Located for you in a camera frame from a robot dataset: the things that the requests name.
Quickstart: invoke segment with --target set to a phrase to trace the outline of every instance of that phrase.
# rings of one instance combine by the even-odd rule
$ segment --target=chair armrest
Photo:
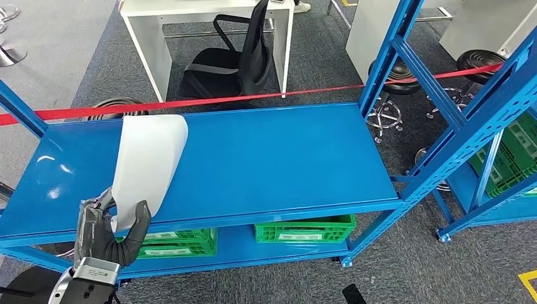
[[[220,68],[219,66],[200,65],[198,63],[191,63],[186,66],[185,71],[206,72],[219,75],[232,75],[239,71],[238,68]]]
[[[238,16],[232,16],[232,15],[226,15],[226,14],[219,14],[215,17],[213,22],[216,21],[229,21],[229,22],[236,22],[236,23],[250,23],[250,18],[245,17],[238,17]]]
[[[236,23],[249,23],[250,19],[245,18],[245,17],[238,17],[238,16],[219,14],[213,20],[213,25],[215,27],[215,30],[217,30],[218,35],[220,36],[220,38],[222,38],[222,40],[224,41],[225,45],[231,51],[236,51],[235,47],[233,46],[233,44],[231,43],[229,38],[225,35],[224,31],[222,30],[222,28],[218,24],[218,21],[229,21],[229,22],[236,22]]]

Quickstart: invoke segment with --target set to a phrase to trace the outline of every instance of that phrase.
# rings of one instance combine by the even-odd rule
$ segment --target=yellow floor marking
[[[535,303],[537,303],[537,291],[535,291],[535,289],[533,289],[532,285],[529,283],[531,280],[537,279],[537,270],[519,274],[519,279],[522,281],[522,284],[524,287],[526,287]]]

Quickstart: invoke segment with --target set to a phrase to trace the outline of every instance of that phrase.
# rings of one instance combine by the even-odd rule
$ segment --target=lower shelf
[[[347,253],[347,241],[341,244],[258,244],[253,225],[222,227],[218,229],[216,256],[136,260],[121,271],[119,279],[340,257]]]
[[[473,169],[464,163],[449,178],[446,179],[453,196],[463,213],[467,213],[474,191],[477,187],[477,175]],[[489,201],[486,193],[483,195],[481,203]],[[506,205],[487,214],[487,216],[472,223],[472,226],[504,224],[519,222],[522,220],[537,220],[537,198],[518,198]]]

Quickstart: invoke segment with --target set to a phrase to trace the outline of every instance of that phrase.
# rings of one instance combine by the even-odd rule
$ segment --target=green crate label
[[[161,233],[148,233],[146,234],[145,239],[169,239],[176,238],[177,234],[173,231],[171,232],[161,232]]]
[[[278,239],[313,240],[322,239],[322,234],[280,234]]]
[[[479,158],[481,163],[485,162],[485,156],[486,156],[485,150],[481,149],[477,152],[477,157]],[[498,184],[503,179],[502,175],[498,172],[498,170],[496,170],[494,166],[492,166],[489,178],[492,179],[492,181],[495,182],[496,184]]]
[[[192,252],[188,248],[168,250],[145,250],[147,255],[189,255]]]
[[[518,121],[513,121],[507,127],[515,134],[515,137],[531,158],[535,159],[537,157],[537,144],[531,140],[531,137],[524,131]]]

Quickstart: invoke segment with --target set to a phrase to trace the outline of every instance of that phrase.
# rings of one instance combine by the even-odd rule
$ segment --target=green plastic crate
[[[216,253],[217,230],[212,228],[148,234],[138,258],[213,257]]]
[[[468,159],[468,164],[474,169],[477,176],[481,174],[485,156],[485,150],[480,149],[474,156]],[[523,178],[521,170],[516,165],[512,153],[507,149],[504,143],[501,142],[485,187],[486,194],[490,198],[494,198],[514,184],[523,180]]]
[[[356,227],[354,214],[255,224],[257,243],[341,243]]]
[[[537,172],[537,122],[524,112],[503,130],[502,142],[524,177]]]

